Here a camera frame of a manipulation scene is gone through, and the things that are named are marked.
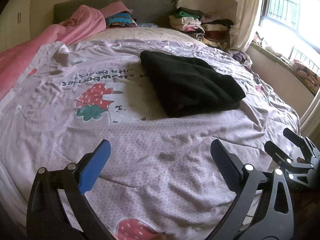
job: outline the gray headboard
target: gray headboard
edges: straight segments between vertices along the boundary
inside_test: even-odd
[[[101,9],[118,0],[70,0],[53,6],[54,23],[68,19],[82,4]],[[168,16],[177,8],[179,0],[122,0],[128,9],[133,10],[133,19],[137,23],[155,23],[160,27],[169,27]]]

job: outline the pink pillow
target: pink pillow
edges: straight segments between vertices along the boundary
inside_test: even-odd
[[[108,18],[109,16],[121,12],[131,12],[121,0],[119,0],[118,2],[110,3],[106,7],[100,9],[100,11],[102,12],[104,18]]]

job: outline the window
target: window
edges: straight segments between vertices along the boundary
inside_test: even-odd
[[[318,8],[319,0],[263,0],[260,32],[276,52],[320,75]]]

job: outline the window pane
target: window pane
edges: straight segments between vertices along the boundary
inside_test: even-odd
[[[318,48],[320,48],[319,9],[319,0],[301,0],[299,34]]]
[[[299,20],[299,6],[299,0],[270,0],[267,15],[296,30]]]
[[[285,57],[290,56],[292,46],[296,40],[296,35],[293,31],[268,19],[263,19],[261,31],[266,43],[271,45],[275,52],[281,53]]]
[[[320,54],[301,39],[295,42],[290,60],[294,59],[303,61],[308,68],[320,75]]]

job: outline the bed sheet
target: bed sheet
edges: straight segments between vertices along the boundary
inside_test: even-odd
[[[168,28],[150,28],[150,27],[136,27],[136,28],[113,28],[106,29],[100,33],[92,35],[83,41],[97,41],[97,40],[158,40],[158,41],[178,41],[186,43],[194,43],[201,45],[201,42],[191,38],[190,36],[181,33],[177,30]]]
[[[236,110],[167,118],[142,70],[143,50],[201,58],[233,76],[246,98]],[[62,169],[107,139],[111,157],[85,194],[101,221],[120,240],[143,239],[145,231],[166,232],[169,240],[205,239],[235,197],[211,158],[211,142],[220,139],[243,163],[267,171],[264,143],[272,140],[290,152],[282,131],[299,132],[296,112],[270,86],[203,45],[55,42],[35,58],[29,68],[36,71],[16,84],[0,117],[0,200],[24,226],[37,169]]]

